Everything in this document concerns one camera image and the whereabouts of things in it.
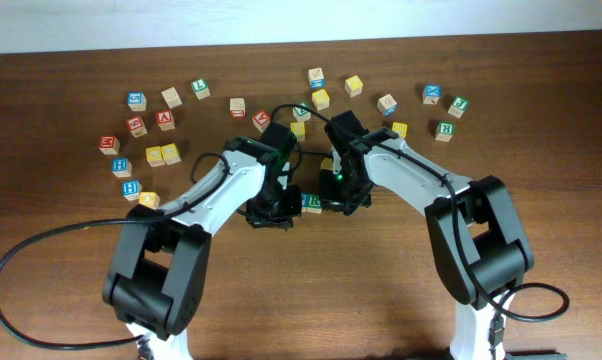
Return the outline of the blue P block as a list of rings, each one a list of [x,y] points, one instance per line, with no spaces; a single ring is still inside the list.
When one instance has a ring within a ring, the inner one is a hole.
[[[307,212],[309,204],[309,194],[301,193],[302,212]]]

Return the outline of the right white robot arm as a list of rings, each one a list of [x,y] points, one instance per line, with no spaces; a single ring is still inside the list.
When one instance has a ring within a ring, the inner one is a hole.
[[[426,219],[438,276],[455,301],[449,359],[504,359],[509,306],[534,265],[532,248],[506,186],[472,180],[413,151],[395,132],[370,132],[353,112],[327,122],[333,168],[320,173],[324,208],[353,214],[384,187]]]

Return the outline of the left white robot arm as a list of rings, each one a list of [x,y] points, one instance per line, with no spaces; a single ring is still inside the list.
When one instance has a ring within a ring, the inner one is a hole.
[[[127,214],[102,297],[134,334],[139,358],[189,358],[186,328],[202,298],[211,240],[239,207],[254,228],[292,227],[302,207],[288,162],[296,145],[281,124],[257,140],[240,136],[190,190]]]

